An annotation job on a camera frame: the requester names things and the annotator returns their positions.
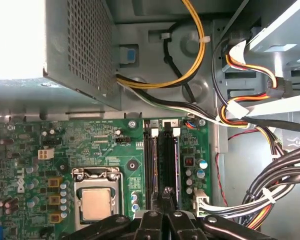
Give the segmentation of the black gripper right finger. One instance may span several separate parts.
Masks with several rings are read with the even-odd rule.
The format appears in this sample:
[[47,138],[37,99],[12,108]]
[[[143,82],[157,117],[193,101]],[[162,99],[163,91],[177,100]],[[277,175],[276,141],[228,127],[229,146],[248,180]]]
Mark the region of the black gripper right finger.
[[218,215],[196,218],[188,211],[176,207],[176,194],[172,187],[164,188],[167,218],[173,240],[271,240],[272,237],[242,226]]

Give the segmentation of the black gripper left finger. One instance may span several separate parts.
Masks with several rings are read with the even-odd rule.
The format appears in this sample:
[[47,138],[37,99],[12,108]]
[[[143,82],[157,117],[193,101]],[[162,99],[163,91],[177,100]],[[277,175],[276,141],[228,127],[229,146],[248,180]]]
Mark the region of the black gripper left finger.
[[131,220],[115,214],[73,233],[62,240],[160,240],[162,237],[163,213],[158,192],[151,194],[150,209],[139,211]]

